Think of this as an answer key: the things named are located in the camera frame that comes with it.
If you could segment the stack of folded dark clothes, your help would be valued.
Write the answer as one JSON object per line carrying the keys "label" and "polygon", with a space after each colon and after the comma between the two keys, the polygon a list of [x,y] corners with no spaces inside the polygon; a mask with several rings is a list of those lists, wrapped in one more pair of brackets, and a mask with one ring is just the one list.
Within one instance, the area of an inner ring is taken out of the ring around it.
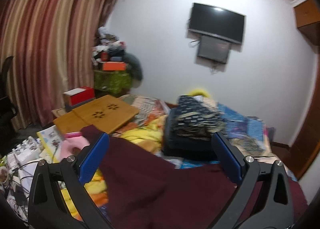
{"label": "stack of folded dark clothes", "polygon": [[166,118],[162,152],[192,161],[216,161],[212,149],[212,135],[216,132],[226,134],[226,121],[219,109],[182,95]]}

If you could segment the pink neck pillow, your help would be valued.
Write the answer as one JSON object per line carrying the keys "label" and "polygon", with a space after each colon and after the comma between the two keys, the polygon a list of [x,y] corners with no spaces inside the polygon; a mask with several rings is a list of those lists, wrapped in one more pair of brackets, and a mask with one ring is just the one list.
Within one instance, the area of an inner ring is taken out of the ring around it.
{"label": "pink neck pillow", "polygon": [[65,134],[61,143],[59,161],[70,155],[77,156],[84,147],[89,145],[90,143],[82,136],[80,131]]}

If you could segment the patchwork blue bedspread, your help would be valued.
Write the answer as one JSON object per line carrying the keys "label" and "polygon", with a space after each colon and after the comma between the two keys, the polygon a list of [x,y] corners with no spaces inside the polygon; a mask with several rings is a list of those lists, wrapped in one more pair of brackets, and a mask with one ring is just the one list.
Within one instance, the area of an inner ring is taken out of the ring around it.
{"label": "patchwork blue bedspread", "polygon": [[[150,114],[155,116],[166,115],[164,102],[154,98],[140,95],[127,94],[120,98],[122,101],[139,109],[139,113],[133,118],[134,123],[142,126]],[[219,104],[212,99],[201,97],[198,101],[216,106],[226,121],[227,138],[235,145],[243,155],[252,155],[259,162],[274,163],[278,156],[272,153],[267,130],[262,120],[256,117],[243,116],[238,112]],[[165,157],[163,153],[155,153],[157,156],[175,165],[176,169],[200,167],[203,161],[192,161],[181,157]]]}

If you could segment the wooden laptop bed table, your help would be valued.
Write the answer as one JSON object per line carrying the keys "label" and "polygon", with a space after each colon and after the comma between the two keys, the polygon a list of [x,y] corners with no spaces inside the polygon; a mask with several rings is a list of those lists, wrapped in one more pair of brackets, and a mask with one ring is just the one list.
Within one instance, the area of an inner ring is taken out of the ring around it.
{"label": "wooden laptop bed table", "polygon": [[76,107],[71,112],[56,118],[53,123],[61,134],[80,131],[93,125],[100,131],[111,134],[128,123],[139,109],[110,95]]}

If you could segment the yellow orange fleece blanket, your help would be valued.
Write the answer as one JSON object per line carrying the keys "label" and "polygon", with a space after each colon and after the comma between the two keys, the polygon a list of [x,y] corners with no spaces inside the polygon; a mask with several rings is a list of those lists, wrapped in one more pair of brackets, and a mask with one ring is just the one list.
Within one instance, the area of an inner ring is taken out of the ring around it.
{"label": "yellow orange fleece blanket", "polygon": [[[160,151],[163,141],[163,129],[167,115],[150,114],[142,126],[134,122],[117,130],[113,136],[121,137],[155,154]],[[97,207],[106,207],[108,203],[107,184],[102,172],[97,169],[92,180],[85,184],[85,189]]]}

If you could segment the red and white box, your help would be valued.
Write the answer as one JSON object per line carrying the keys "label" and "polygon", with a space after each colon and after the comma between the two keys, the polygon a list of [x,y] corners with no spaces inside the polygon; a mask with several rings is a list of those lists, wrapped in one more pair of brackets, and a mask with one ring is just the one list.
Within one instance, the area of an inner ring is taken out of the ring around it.
{"label": "red and white box", "polygon": [[65,104],[74,106],[95,98],[94,88],[80,87],[62,93]]}

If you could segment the green patterned storage box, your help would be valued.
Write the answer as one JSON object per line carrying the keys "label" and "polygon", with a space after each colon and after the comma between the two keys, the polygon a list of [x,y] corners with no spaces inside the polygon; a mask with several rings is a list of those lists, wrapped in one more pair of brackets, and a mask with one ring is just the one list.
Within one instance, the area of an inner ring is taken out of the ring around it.
{"label": "green patterned storage box", "polygon": [[97,91],[118,95],[129,91],[131,87],[132,77],[126,70],[94,71],[94,89]]}

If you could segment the brown wooden door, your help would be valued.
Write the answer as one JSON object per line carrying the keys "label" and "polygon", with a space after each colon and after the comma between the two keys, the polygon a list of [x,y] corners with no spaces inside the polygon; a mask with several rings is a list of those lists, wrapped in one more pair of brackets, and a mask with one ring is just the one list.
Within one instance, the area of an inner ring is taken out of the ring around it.
{"label": "brown wooden door", "polygon": [[292,160],[290,169],[299,180],[319,153],[319,63],[312,102],[290,153]]}

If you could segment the yellow round object behind bed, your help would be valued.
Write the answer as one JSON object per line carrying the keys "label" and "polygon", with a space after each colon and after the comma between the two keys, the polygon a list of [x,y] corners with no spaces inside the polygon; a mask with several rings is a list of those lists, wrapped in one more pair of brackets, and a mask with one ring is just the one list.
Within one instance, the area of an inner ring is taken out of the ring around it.
{"label": "yellow round object behind bed", "polygon": [[188,93],[188,96],[203,96],[205,98],[210,98],[210,94],[204,89],[194,89]]}

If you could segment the dark grey stuffed cushion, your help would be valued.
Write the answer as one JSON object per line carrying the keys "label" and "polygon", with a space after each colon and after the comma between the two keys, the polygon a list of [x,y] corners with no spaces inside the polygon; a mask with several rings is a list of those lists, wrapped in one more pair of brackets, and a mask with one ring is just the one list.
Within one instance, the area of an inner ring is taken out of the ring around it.
{"label": "dark grey stuffed cushion", "polygon": [[133,79],[137,81],[143,80],[143,70],[139,59],[131,53],[125,53],[123,61],[127,64],[127,71]]}

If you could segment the black office chair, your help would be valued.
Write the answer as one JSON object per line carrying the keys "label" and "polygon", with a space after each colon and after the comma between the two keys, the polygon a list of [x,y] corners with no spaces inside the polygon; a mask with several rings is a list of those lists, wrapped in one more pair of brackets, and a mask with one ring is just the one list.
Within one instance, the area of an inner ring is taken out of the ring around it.
{"label": "black office chair", "polygon": [[17,135],[11,120],[18,114],[18,110],[7,95],[7,78],[13,58],[7,57],[1,70],[1,156],[7,154],[11,141]]}

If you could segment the striped red beige curtain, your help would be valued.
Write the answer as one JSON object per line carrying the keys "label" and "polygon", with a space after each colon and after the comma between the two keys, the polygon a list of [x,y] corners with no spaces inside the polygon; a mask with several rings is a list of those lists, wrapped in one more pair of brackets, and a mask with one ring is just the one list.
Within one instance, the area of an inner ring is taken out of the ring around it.
{"label": "striped red beige curtain", "polygon": [[92,48],[117,0],[7,0],[1,13],[1,59],[13,64],[7,91],[15,129],[52,122],[63,93],[93,86]]}

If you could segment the wooden overhead cabinet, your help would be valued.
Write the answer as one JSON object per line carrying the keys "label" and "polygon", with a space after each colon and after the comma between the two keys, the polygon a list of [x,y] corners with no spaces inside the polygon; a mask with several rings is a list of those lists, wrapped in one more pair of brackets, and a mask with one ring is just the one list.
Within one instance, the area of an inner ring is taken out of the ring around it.
{"label": "wooden overhead cabinet", "polygon": [[319,8],[314,0],[294,7],[297,29],[314,45],[319,46]]}

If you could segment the small wall-mounted monitor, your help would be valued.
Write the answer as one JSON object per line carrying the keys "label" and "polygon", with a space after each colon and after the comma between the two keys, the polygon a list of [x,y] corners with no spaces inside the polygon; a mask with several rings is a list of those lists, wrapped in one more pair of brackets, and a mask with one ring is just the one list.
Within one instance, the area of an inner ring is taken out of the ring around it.
{"label": "small wall-mounted monitor", "polygon": [[197,56],[217,63],[226,64],[231,43],[211,36],[201,36]]}

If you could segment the wall-mounted black television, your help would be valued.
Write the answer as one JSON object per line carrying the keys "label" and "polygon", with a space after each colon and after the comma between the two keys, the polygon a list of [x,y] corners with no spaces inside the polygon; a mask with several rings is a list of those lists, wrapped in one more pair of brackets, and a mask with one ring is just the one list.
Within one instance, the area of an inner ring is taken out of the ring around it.
{"label": "wall-mounted black television", "polygon": [[245,15],[220,7],[193,3],[189,19],[189,31],[216,37],[235,44],[242,44]]}

